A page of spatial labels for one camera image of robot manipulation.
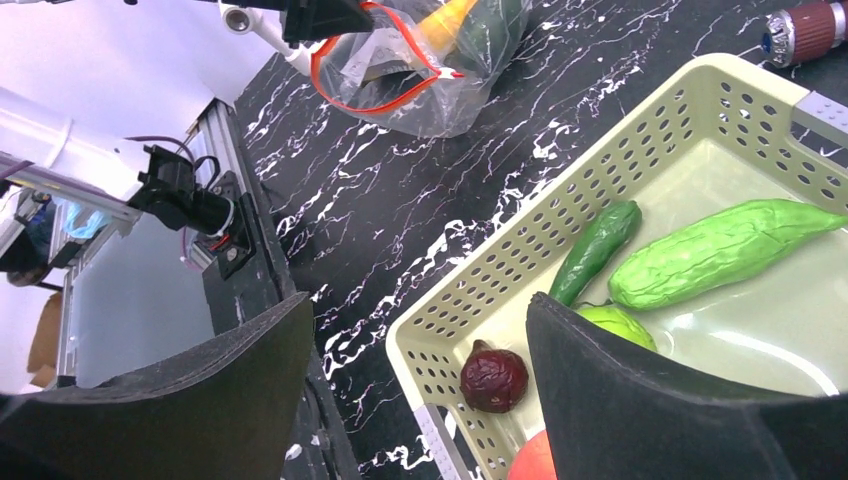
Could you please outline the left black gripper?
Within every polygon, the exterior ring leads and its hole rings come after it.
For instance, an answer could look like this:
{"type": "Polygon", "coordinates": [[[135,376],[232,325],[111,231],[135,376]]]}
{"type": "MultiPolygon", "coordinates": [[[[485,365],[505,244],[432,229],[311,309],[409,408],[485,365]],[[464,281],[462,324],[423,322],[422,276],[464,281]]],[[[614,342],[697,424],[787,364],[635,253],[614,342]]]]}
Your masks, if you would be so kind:
{"type": "Polygon", "coordinates": [[[278,21],[283,39],[289,45],[315,42],[348,33],[370,32],[372,16],[358,1],[283,0],[223,1],[226,4],[258,9],[266,20],[278,21]]]}

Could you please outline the clear zip top bag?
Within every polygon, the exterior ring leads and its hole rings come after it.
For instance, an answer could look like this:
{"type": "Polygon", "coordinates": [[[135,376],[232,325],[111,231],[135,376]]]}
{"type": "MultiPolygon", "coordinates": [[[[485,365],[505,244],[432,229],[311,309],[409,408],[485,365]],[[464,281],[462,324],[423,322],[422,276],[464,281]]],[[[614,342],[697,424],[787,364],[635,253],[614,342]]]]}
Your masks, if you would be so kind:
{"type": "Polygon", "coordinates": [[[433,52],[417,23],[447,1],[363,1],[370,32],[322,43],[311,56],[310,79],[340,111],[422,138],[467,132],[517,52],[532,4],[477,0],[454,49],[433,52]]]}

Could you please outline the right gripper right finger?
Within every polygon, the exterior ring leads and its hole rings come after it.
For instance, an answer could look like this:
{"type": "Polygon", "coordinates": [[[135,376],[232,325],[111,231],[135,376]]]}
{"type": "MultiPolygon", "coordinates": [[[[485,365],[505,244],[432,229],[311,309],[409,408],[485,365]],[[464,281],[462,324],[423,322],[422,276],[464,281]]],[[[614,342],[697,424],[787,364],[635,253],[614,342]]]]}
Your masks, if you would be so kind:
{"type": "Polygon", "coordinates": [[[561,479],[843,479],[847,398],[726,380],[623,339],[545,293],[526,320],[561,479]]]}

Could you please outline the dark green fake chili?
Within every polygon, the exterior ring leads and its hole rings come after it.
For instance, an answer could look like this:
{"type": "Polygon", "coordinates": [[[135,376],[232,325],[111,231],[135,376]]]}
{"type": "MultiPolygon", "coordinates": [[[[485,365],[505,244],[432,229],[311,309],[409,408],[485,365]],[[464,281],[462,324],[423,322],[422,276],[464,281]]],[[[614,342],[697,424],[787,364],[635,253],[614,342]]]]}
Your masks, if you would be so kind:
{"type": "Polygon", "coordinates": [[[572,306],[586,286],[636,234],[643,213],[634,200],[611,203],[584,229],[561,263],[548,295],[572,306]]]}

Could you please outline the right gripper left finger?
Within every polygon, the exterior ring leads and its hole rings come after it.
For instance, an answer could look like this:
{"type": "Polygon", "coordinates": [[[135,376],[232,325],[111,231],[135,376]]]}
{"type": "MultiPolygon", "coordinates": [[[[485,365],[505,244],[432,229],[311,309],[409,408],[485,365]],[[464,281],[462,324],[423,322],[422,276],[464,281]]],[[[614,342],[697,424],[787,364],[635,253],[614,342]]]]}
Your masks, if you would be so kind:
{"type": "Polygon", "coordinates": [[[298,293],[98,386],[1,399],[5,479],[277,479],[314,318],[298,293]]]}

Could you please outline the green fake cucumber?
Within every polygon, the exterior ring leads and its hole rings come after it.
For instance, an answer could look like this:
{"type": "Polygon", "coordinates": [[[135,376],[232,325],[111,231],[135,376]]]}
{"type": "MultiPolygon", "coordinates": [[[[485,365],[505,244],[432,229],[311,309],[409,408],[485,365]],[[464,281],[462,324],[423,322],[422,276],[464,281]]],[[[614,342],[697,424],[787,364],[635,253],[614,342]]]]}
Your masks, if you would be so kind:
{"type": "Polygon", "coordinates": [[[750,279],[846,226],[845,215],[803,202],[745,201],[630,254],[608,279],[608,291],[613,302],[630,309],[667,307],[750,279]]]}

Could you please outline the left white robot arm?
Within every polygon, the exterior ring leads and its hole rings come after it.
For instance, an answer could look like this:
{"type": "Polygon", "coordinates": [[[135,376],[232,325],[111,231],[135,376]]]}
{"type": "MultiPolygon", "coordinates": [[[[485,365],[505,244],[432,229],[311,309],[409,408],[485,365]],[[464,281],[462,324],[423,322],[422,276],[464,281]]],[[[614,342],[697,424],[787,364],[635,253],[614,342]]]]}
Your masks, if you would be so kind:
{"type": "MultiPolygon", "coordinates": [[[[373,17],[356,1],[221,1],[232,33],[254,33],[303,74],[311,70],[306,43],[370,32],[373,17]]],[[[1,177],[85,206],[126,231],[148,213],[167,228],[212,239],[227,279],[261,247],[250,194],[235,199],[195,180],[201,161],[187,147],[172,152],[153,137],[119,138],[87,128],[22,97],[1,91],[1,177]]]]}

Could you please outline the red fake tomato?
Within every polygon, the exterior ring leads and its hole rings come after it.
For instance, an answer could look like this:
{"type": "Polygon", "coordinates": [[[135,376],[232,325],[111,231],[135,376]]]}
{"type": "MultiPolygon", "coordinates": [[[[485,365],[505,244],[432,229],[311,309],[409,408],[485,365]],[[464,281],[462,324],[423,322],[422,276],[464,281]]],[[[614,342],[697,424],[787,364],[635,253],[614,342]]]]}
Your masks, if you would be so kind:
{"type": "Polygon", "coordinates": [[[557,480],[548,434],[542,430],[518,451],[509,469],[508,480],[557,480]]]}

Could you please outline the dark purple fake fruit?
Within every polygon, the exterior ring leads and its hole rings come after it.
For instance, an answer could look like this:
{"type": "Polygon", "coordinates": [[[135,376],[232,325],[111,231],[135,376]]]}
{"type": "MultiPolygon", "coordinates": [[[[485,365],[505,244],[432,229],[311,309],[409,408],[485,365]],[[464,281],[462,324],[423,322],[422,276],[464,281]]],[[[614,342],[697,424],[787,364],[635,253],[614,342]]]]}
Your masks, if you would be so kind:
{"type": "Polygon", "coordinates": [[[475,340],[460,372],[460,391],[473,409],[504,414],[525,397],[529,372],[524,360],[507,349],[475,340]]]}

